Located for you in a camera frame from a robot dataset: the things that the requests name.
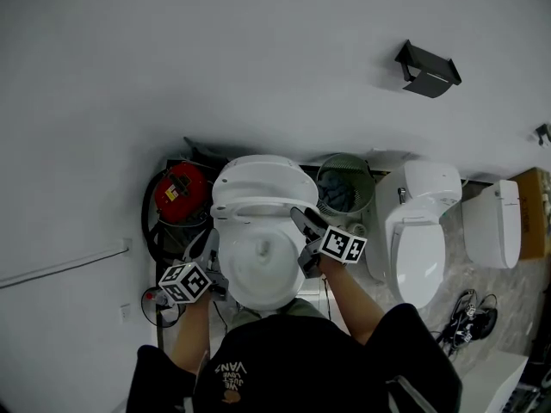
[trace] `cardboard box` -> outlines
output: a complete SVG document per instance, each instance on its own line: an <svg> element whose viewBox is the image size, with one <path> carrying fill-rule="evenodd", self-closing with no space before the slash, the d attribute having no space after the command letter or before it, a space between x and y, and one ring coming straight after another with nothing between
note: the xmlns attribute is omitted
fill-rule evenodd
<svg viewBox="0 0 551 413"><path fill-rule="evenodd" d="M521 214L520 260L534 260L551 252L548 218L543 208L543 177L546 172L534 168L511 178L518 184Z"/></svg>

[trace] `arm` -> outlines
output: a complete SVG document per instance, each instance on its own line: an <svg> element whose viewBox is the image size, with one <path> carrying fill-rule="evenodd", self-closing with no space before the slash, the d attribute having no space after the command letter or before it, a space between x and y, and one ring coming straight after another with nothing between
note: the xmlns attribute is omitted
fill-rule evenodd
<svg viewBox="0 0 551 413"><path fill-rule="evenodd" d="M327 277L350 335L365 345L385 313L341 263L322 255L319 270Z"/></svg>
<svg viewBox="0 0 551 413"><path fill-rule="evenodd" d="M197 374L205 353L210 353L208 336L208 305L210 292L206 291L194 304L186 307L180 322L180 332L171 359L187 372Z"/></svg>

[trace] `toilet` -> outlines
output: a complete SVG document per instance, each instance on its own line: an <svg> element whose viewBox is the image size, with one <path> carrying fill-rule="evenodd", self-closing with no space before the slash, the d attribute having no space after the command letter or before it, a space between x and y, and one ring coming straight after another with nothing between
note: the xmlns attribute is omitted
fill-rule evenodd
<svg viewBox="0 0 551 413"><path fill-rule="evenodd" d="M221 171L211 215L220 234L220 270L241 305L273 311L296 297L305 279L297 259L306 238L290 210L315 210L317 201L314 180L285 157L240 157Z"/></svg>
<svg viewBox="0 0 551 413"><path fill-rule="evenodd" d="M445 163L408 161L375 186L366 259L400 303L426 306L443 281L440 217L461 200L461 178Z"/></svg>
<svg viewBox="0 0 551 413"><path fill-rule="evenodd" d="M468 258L482 267L511 269L520 255L518 185L499 181L462 203Z"/></svg>

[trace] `person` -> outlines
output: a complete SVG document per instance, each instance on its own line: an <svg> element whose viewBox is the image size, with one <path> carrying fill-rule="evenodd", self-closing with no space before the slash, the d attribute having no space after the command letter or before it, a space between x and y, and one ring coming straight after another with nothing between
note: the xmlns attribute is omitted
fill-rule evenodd
<svg viewBox="0 0 551 413"><path fill-rule="evenodd" d="M350 335L295 299L265 318L243 309L209 360L205 293L170 358L139 349L127 412L458 411L461 381L417 310L385 315L343 264L322 255L319 269Z"/></svg>

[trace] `marble floor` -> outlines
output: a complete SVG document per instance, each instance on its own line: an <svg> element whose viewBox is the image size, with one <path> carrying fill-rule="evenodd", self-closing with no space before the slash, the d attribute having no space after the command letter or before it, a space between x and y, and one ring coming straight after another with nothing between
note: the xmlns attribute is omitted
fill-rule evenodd
<svg viewBox="0 0 551 413"><path fill-rule="evenodd" d="M477 194L483 187L468 184L463 197ZM440 219L446 238L446 269L444 282L435 298L419 311L429 330L440 331L449 320L455 302L466 289L476 290L479 298L488 293L498 297L498 321L491 335L485 340L469 344L452 358L460 376L463 376L477 362L483 361L493 350L515 354L529 354L530 345L536 336L543 305L543 291L549 283L549 260L519 262L511 270L480 268L472 264L465 251L461 206L457 205ZM384 283L374 280L365 263L349 265L363 289L385 310L397 304ZM318 281L310 282L301 293L302 298L312 301L324 314L327 314L325 289ZM338 313L337 305L328 292L332 320L346 330ZM234 302L218 303L220 314L229 324L236 312ZM224 325L214 309L210 311L212 353L220 346L224 336ZM164 331L164 347L170 351L176 339L178 327Z"/></svg>

